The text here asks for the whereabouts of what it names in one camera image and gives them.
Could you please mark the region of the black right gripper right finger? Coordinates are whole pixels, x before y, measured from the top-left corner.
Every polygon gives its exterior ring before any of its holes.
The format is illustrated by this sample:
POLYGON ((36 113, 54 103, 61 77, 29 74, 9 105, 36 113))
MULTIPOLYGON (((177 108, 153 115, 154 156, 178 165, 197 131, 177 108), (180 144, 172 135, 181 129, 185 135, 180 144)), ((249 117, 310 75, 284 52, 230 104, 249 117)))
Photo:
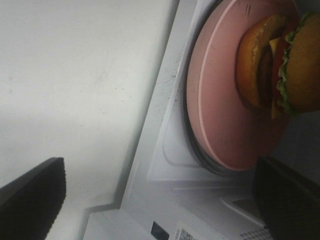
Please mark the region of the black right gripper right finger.
POLYGON ((252 194, 275 240, 320 238, 320 186, 279 160, 257 160, 252 194))

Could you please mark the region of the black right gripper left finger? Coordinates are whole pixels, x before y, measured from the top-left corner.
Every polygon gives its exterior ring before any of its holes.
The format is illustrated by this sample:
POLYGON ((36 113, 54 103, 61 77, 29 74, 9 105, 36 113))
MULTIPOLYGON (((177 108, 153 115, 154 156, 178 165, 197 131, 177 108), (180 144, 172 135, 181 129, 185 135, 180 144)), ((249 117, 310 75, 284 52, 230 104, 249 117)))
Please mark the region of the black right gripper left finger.
POLYGON ((65 163, 52 157, 0 189, 0 238, 44 240, 66 198, 65 163))

